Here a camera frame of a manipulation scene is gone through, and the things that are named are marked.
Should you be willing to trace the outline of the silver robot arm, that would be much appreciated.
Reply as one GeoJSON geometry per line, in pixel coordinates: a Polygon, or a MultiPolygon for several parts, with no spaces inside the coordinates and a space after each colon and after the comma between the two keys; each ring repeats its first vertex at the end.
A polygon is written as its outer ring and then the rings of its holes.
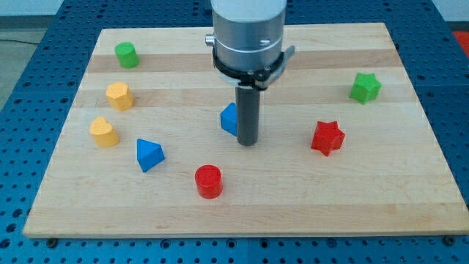
{"type": "Polygon", "coordinates": [[[287,0],[212,0],[213,64],[229,83],[263,91],[295,53],[282,49],[287,0]]]}

